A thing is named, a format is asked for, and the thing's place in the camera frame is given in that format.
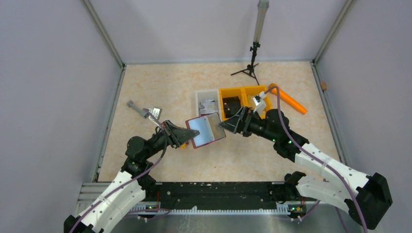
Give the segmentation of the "red leather card holder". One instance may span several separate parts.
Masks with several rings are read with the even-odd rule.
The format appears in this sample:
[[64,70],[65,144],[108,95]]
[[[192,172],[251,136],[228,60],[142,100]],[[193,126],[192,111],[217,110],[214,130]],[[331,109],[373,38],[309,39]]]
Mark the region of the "red leather card holder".
[[224,129],[219,126],[221,122],[218,113],[202,115],[186,120],[185,123],[188,129],[199,132],[197,136],[191,139],[193,148],[198,149],[226,138]]

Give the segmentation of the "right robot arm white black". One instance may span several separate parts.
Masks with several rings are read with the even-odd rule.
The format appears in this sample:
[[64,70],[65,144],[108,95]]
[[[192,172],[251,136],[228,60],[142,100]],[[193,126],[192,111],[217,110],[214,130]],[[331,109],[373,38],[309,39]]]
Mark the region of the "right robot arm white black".
[[289,120],[279,109],[271,109],[261,118],[249,107],[242,107],[219,127],[244,137],[257,135],[273,142],[281,157],[302,165],[324,180],[302,172],[287,178],[285,194],[291,200],[301,196],[332,205],[346,212],[365,231],[375,230],[393,204],[387,179],[357,171],[316,148],[289,127]]

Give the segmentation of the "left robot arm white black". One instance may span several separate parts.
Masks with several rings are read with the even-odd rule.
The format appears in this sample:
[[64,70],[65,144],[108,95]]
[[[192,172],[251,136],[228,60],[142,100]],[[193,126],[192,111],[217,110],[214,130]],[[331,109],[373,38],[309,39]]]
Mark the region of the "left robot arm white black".
[[149,139],[133,136],[127,142],[126,160],[110,185],[81,213],[65,221],[66,233],[109,233],[126,214],[143,200],[156,193],[155,180],[149,172],[159,164],[149,162],[158,152],[163,157],[168,146],[179,148],[200,133],[178,127],[166,120],[159,123]]

